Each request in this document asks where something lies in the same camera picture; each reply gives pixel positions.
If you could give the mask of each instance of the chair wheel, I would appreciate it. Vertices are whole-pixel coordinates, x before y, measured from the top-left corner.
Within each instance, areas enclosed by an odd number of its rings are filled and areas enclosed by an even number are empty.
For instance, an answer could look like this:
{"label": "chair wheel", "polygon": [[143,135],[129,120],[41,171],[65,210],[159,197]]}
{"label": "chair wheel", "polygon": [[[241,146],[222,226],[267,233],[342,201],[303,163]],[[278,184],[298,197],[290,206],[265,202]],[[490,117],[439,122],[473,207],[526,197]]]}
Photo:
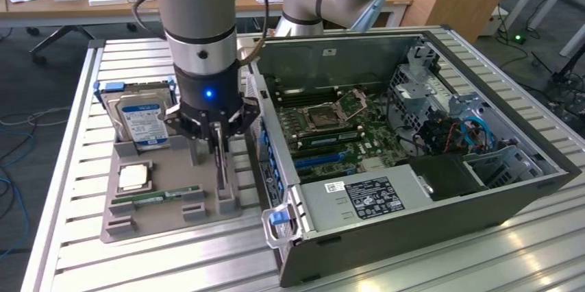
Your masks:
{"label": "chair wheel", "polygon": [[38,36],[39,35],[38,28],[26,27],[26,33],[30,36]]}
{"label": "chair wheel", "polygon": [[138,28],[135,27],[135,25],[133,23],[126,24],[126,29],[133,33],[135,33],[138,30]]}
{"label": "chair wheel", "polygon": [[46,58],[45,57],[38,57],[38,56],[33,56],[33,63],[43,66],[46,64]]}

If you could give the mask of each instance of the blue cable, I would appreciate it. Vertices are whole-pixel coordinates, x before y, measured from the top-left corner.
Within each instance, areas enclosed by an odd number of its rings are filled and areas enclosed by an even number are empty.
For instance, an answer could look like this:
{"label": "blue cable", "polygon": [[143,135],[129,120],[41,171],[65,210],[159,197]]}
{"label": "blue cable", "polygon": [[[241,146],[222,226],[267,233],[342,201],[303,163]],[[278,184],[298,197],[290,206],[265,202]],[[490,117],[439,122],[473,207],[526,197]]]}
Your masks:
{"label": "blue cable", "polygon": [[27,213],[26,213],[25,203],[21,201],[18,187],[15,187],[15,185],[7,179],[0,178],[0,181],[2,181],[13,190],[15,200],[18,201],[18,205],[19,205],[19,209],[21,209],[21,216],[22,216],[22,219],[25,221],[25,233],[22,234],[19,240],[15,242],[14,246],[11,246],[11,248],[9,250],[3,251],[3,253],[0,254],[0,260],[1,260],[11,252],[11,250],[18,248],[18,246],[26,241],[27,234],[30,231],[30,222],[27,221]]}
{"label": "blue cable", "polygon": [[13,134],[13,135],[17,135],[17,136],[26,136],[30,139],[30,144],[29,144],[29,147],[27,147],[26,151],[18,157],[15,157],[11,161],[9,161],[7,163],[0,165],[1,167],[6,167],[6,166],[14,164],[15,162],[18,162],[33,151],[35,140],[34,140],[33,135],[30,133],[26,133],[26,132],[14,132],[14,131],[3,130],[3,129],[0,129],[0,132],[7,133],[7,134]]}
{"label": "blue cable", "polygon": [[495,137],[493,136],[493,133],[490,131],[490,128],[487,127],[487,124],[483,122],[482,119],[479,119],[478,117],[474,116],[467,116],[465,117],[465,119],[461,121],[461,133],[463,134],[465,137],[465,141],[470,144],[474,145],[475,143],[473,142],[471,138],[467,136],[466,131],[467,131],[467,127],[465,126],[465,122],[475,122],[477,124],[481,125],[481,127],[483,128],[483,132],[485,134],[489,136],[490,139],[490,144],[491,144],[491,148],[495,148]]}

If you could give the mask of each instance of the power supply label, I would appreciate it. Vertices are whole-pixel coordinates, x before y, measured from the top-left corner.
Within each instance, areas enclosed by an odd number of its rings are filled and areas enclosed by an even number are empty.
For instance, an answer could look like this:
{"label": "power supply label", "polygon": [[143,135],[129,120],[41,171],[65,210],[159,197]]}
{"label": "power supply label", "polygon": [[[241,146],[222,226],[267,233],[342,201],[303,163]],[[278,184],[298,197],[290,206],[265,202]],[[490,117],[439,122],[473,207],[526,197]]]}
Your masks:
{"label": "power supply label", "polygon": [[123,119],[133,141],[139,145],[157,145],[167,139],[166,127],[158,119],[161,106],[158,104],[126,106],[121,108]]}
{"label": "power supply label", "polygon": [[361,219],[403,210],[402,202],[386,177],[346,184],[345,191]]}

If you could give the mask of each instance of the motherboard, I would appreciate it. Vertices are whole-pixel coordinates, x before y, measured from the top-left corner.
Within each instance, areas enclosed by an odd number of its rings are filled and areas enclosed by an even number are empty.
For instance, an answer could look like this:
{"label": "motherboard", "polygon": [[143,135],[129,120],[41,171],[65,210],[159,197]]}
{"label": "motherboard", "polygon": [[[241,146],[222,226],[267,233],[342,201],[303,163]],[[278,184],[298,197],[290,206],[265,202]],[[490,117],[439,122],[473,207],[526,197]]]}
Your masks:
{"label": "motherboard", "polygon": [[275,110],[301,183],[393,167],[409,156],[375,98],[357,88],[333,98],[281,98]]}

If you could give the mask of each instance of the aluminum extrusion table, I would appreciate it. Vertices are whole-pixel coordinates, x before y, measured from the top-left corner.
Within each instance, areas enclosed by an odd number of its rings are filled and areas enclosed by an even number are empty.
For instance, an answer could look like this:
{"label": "aluminum extrusion table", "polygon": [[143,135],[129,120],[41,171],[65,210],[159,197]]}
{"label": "aluminum extrusion table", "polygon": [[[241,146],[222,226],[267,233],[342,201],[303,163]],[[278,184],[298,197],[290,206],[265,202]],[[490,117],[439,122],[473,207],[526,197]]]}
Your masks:
{"label": "aluminum extrusion table", "polygon": [[[530,124],[585,167],[583,139],[454,32],[427,27]],[[87,50],[22,291],[582,291],[585,175],[501,226],[281,289],[263,241],[242,140],[235,153],[243,214],[155,238],[97,239],[114,131],[93,81],[147,82],[173,74],[166,43],[110,40]],[[469,88],[454,72],[455,90]]]}

